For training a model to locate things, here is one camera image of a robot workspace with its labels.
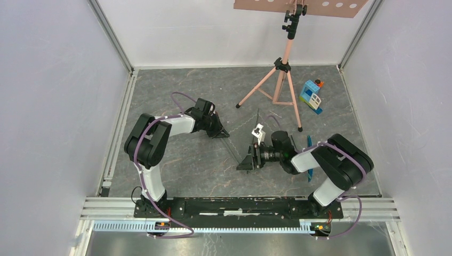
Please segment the grey cloth napkin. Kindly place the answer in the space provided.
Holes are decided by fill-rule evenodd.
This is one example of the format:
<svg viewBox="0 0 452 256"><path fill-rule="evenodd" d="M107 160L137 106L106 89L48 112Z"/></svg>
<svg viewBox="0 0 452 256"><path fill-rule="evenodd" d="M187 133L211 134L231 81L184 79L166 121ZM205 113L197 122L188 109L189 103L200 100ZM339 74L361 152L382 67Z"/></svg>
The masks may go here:
<svg viewBox="0 0 452 256"><path fill-rule="evenodd" d="M248 154L249 145L256 141L256 137L252 135L252 129L256 127L260 119L260 108L245 112L238 110L232 116L220 115L223 127L229 134L227 138L220 138L220 142L234 160L235 165L242 162Z"/></svg>

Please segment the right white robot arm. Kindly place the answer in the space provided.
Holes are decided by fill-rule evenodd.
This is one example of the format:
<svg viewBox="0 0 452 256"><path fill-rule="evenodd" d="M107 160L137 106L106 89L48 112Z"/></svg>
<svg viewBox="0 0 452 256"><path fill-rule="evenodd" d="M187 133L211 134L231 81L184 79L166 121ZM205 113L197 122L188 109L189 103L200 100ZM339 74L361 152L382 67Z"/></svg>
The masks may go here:
<svg viewBox="0 0 452 256"><path fill-rule="evenodd" d="M308 202L308 211L315 218L323 217L334 200L360 184L374 168L366 153L338 133L301 151L296 151L286 131L272 133L271 142L270 146L264 142L251 144L236 169L255 170L267 162L277 162L286 173L298 175L321 168L327 178Z"/></svg>

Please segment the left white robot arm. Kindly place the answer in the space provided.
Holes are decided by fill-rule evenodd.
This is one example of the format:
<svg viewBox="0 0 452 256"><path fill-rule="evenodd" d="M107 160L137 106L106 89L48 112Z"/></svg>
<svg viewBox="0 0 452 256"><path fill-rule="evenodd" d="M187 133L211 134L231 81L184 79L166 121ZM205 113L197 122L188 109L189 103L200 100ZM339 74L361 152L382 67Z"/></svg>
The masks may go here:
<svg viewBox="0 0 452 256"><path fill-rule="evenodd" d="M124 151L133 162L140 179L141 203L154 217L162 217L169 208L160 162L170 137L205 131L209 138L228 138L216 106L199 98L195 105L179 114L153 116L142 114L129 134Z"/></svg>

